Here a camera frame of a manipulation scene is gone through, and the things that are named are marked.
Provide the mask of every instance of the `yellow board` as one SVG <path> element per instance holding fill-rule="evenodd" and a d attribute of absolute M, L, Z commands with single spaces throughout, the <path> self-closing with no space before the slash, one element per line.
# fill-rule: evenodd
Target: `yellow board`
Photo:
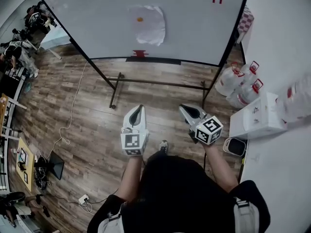
<path fill-rule="evenodd" d="M 23 180 L 23 182 L 25 183 L 25 185 L 27 186 L 28 190 L 31 192 L 32 190 L 32 184 L 34 181 L 34 171 L 35 171 L 35 156 L 34 154 L 30 151 L 30 149 L 28 148 L 28 146 L 24 143 L 24 141 L 20 138 L 19 139 L 19 143 L 18 143 L 18 149 L 19 149 L 19 154 L 17 154 L 17 160 L 16 160 L 16 172 L 19 174 L 19 176 L 21 177 L 21 179 Z M 21 149 L 23 149 L 25 151 L 25 153 L 27 154 L 27 158 L 28 160 L 26 160 L 26 164 L 24 165 L 24 168 L 26 168 L 26 170 L 21 171 L 19 166 L 18 166 L 18 162 L 19 162 L 19 155 L 21 152 Z M 25 182 L 25 174 L 27 174 L 27 178 L 28 178 L 28 183 Z"/>

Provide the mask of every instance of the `whiteboard frame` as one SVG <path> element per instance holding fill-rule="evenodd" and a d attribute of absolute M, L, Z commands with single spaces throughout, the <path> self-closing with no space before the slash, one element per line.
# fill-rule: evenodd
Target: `whiteboard frame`
<path fill-rule="evenodd" d="M 134 79 L 125 79 L 124 75 L 119 73 L 117 78 L 107 78 L 100 70 L 99 68 L 95 65 L 95 63 L 92 61 L 92 59 L 90 59 L 87 54 L 81 49 L 81 47 L 77 44 L 77 42 L 71 37 L 70 33 L 68 32 L 68 30 L 63 26 L 63 24 L 61 23 L 61 21 L 58 20 L 57 16 L 54 14 L 54 12 L 50 9 L 50 7 L 47 5 L 47 3 L 42 0 L 42 2 L 46 5 L 47 9 L 51 12 L 51 14 L 54 16 L 54 18 L 59 22 L 59 24 L 61 25 L 61 27 L 65 30 L 65 32 L 68 34 L 68 36 L 70 37 L 70 42 L 76 47 L 76 49 L 82 54 L 82 56 L 90 63 L 90 65 L 98 72 L 98 74 L 107 82 L 107 84 L 113 89 L 113 93 L 112 93 L 112 97 L 111 97 L 111 101 L 110 101 L 110 105 L 109 108 L 115 109 L 116 106 L 113 105 L 113 99 L 114 96 L 116 94 L 116 90 L 118 87 L 118 83 L 119 81 L 123 81 L 123 82 L 135 82 L 135 83 L 152 83 L 152 84 L 161 84 L 161 85 L 170 85 L 170 86 L 177 86 L 177 87 L 185 87 L 185 88 L 191 88 L 191 89 L 198 89 L 198 90 L 202 90 L 203 91 L 203 96 L 202 96 L 202 108 L 204 109 L 204 104 L 205 104 L 205 99 L 208 96 L 209 92 L 211 91 L 212 87 L 214 86 L 214 84 L 216 83 L 216 80 L 218 79 L 227 59 L 228 56 L 233 48 L 233 45 L 235 43 L 235 33 L 238 29 L 238 25 L 240 22 L 240 19 L 242 17 L 243 11 L 244 11 L 244 7 L 246 5 L 246 1 L 247 0 L 242 0 L 241 3 L 241 8 L 236 20 L 236 23 L 234 25 L 234 28 L 232 30 L 230 39 L 228 41 L 227 47 L 223 53 L 223 56 L 219 62 L 218 65 L 215 64 L 210 64 L 210 63 L 204 63 L 204 62 L 197 62 L 197 61 L 190 61 L 190 60 L 181 60 L 181 59 L 173 59 L 173 58 L 156 58 L 156 57 L 144 57 L 144 58 L 138 58 L 138 57 L 133 57 L 133 56 L 120 56 L 120 57 L 103 57 L 103 58 L 96 58 L 96 59 L 120 59 L 120 58 L 125 58 L 125 59 L 131 59 L 131 61 L 133 61 L 133 59 L 135 59 L 137 62 L 140 62 L 140 59 L 144 59 L 144 62 L 148 62 L 148 59 L 150 60 L 149 62 L 153 62 L 153 63 L 169 63 L 172 64 L 174 61 L 178 62 L 178 65 L 180 65 L 181 62 L 189 62 L 189 63 L 196 63 L 196 64 L 202 64 L 202 65 L 207 65 L 207 66 L 212 66 L 212 67 L 218 67 L 218 70 L 211 82 L 211 84 L 209 85 L 209 87 L 206 87 L 205 84 L 205 80 L 201 81 L 201 86 L 194 86 L 194 85 L 186 85 L 186 84 L 181 84 L 181 83 L 165 83 L 165 82 L 157 82 L 157 81 L 149 81 L 149 80 L 134 80 Z"/>
<path fill-rule="evenodd" d="M 42 0 L 43 3 L 46 5 L 46 7 L 50 10 L 50 12 L 52 13 L 52 15 L 54 16 L 54 18 L 59 22 L 59 24 L 62 26 L 62 28 L 65 30 L 65 32 L 69 35 L 69 37 L 71 39 L 74 40 L 74 38 L 71 37 L 70 33 L 68 32 L 68 30 L 63 26 L 62 22 L 58 20 L 58 18 L 55 16 L 54 12 L 50 9 L 50 7 L 46 4 L 46 2 L 44 0 Z M 168 60 L 168 63 L 171 63 L 172 61 L 174 60 L 177 60 L 177 61 L 182 61 L 182 62 L 189 62 L 189 63 L 196 63 L 196 64 L 203 64 L 203 65 L 208 65 L 208 66 L 213 66 L 213 67 L 223 67 L 230 52 L 231 52 L 231 49 L 235 43 L 235 38 L 234 38 L 234 34 L 238 28 L 238 25 L 239 25 L 239 21 L 242 17 L 242 13 L 243 13 L 243 10 L 244 10 L 244 7 L 246 5 L 246 1 L 247 0 L 242 0 L 242 3 L 241 3 L 241 8 L 240 8 L 240 11 L 239 11 L 239 14 L 238 14 L 238 17 L 237 17 L 237 20 L 236 20 L 236 23 L 234 25 L 234 28 L 232 30 L 232 33 L 231 33 L 231 36 L 230 36 L 230 39 L 228 41 L 228 44 L 227 44 L 227 47 L 223 53 L 223 56 L 219 62 L 218 65 L 216 64 L 211 64 L 211 63 L 206 63 L 206 62 L 197 62 L 197 61 L 190 61 L 190 60 L 183 60 L 183 59 L 176 59 L 176 58 L 156 58 L 156 57 L 151 57 L 153 60 L 155 59 L 159 59 L 161 60 L 160 63 L 164 63 L 165 60 Z M 118 57 L 99 57 L 99 58 L 89 58 L 90 60 L 98 60 L 98 59 L 121 59 L 121 58 L 124 58 L 124 59 L 127 59 L 127 58 L 133 58 L 132 56 L 118 56 Z"/>

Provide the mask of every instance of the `white paper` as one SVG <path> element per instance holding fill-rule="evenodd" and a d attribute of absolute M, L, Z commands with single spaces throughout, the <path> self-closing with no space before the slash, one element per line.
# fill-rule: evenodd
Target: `white paper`
<path fill-rule="evenodd" d="M 130 20 L 139 43 L 160 46 L 165 37 L 165 20 L 157 6 L 131 6 Z"/>

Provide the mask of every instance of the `cable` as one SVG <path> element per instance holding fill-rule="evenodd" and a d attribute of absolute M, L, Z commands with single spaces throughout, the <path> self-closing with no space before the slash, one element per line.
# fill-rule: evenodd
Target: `cable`
<path fill-rule="evenodd" d="M 81 207 L 82 210 L 84 210 L 84 212 L 90 213 L 90 214 L 94 215 L 94 214 L 92 213 L 92 211 L 93 211 L 93 206 L 92 206 L 90 203 L 88 203 L 87 201 L 86 201 L 86 206 L 83 206 L 83 207 L 86 207 L 86 210 L 83 209 L 83 207 L 81 206 L 81 204 L 79 204 L 79 206 Z"/>
<path fill-rule="evenodd" d="M 82 72 L 82 75 L 81 75 L 81 78 L 80 78 L 80 81 L 79 81 L 78 89 L 77 89 L 76 94 L 75 94 L 75 96 L 74 96 L 74 99 L 73 99 L 73 101 L 72 101 L 72 107 L 71 107 L 71 113 L 70 113 L 70 123 L 69 123 L 69 126 L 68 126 L 68 127 L 60 127 L 60 128 L 59 128 L 59 135 L 60 135 L 60 138 L 54 143 L 53 148 L 52 148 L 52 150 L 50 151 L 50 154 L 49 154 L 49 156 L 47 157 L 47 159 L 48 159 L 48 158 L 50 157 L 50 155 L 52 154 L 52 152 L 53 152 L 53 150 L 54 150 L 54 148 L 55 148 L 56 143 L 58 143 L 60 140 L 64 140 L 64 142 L 65 142 L 67 145 L 70 144 L 70 141 L 69 141 L 68 139 L 65 139 L 65 138 L 62 136 L 61 130 L 62 130 L 62 129 L 68 130 L 68 129 L 70 129 L 70 127 L 71 127 L 71 124 L 72 124 L 73 105 L 74 105 L 74 101 L 76 100 L 76 97 L 77 97 L 79 88 L 80 88 L 81 80 L 82 80 L 82 78 L 83 78 L 83 74 L 84 74 L 84 70 L 86 69 L 86 65 L 87 65 L 87 62 L 86 62 L 86 64 L 84 65 L 83 72 Z"/>
<path fill-rule="evenodd" d="M 27 137 L 26 137 L 26 135 L 25 135 L 25 132 L 24 132 L 24 131 L 21 131 L 21 132 L 24 134 L 24 137 L 25 137 L 26 143 L 27 143 L 27 145 L 29 146 L 29 145 L 30 145 L 30 141 L 27 141 Z"/>
<path fill-rule="evenodd" d="M 65 198 L 60 198 L 60 197 L 58 197 L 57 195 L 47 194 L 46 196 L 56 197 L 56 198 L 58 198 L 59 200 L 64 200 L 64 201 L 66 201 L 68 204 L 79 204 L 79 205 L 80 205 L 80 203 L 78 203 L 78 202 L 69 202 L 67 199 L 65 199 Z"/>
<path fill-rule="evenodd" d="M 206 153 L 204 154 L 204 166 L 203 166 L 204 171 L 205 171 L 205 165 L 206 165 Z"/>
<path fill-rule="evenodd" d="M 98 203 L 104 202 L 107 198 L 105 198 L 105 199 L 102 200 L 102 201 L 98 201 L 98 202 L 94 202 L 94 203 L 88 202 L 88 203 L 89 203 L 89 204 L 98 204 Z"/>

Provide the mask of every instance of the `checkered box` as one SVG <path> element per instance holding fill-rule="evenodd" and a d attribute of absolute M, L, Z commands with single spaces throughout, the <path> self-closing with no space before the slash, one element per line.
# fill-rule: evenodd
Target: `checkered box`
<path fill-rule="evenodd" d="M 254 16 L 252 12 L 245 6 L 241 20 L 239 22 L 238 31 L 239 33 L 247 32 L 252 26 L 254 21 Z"/>

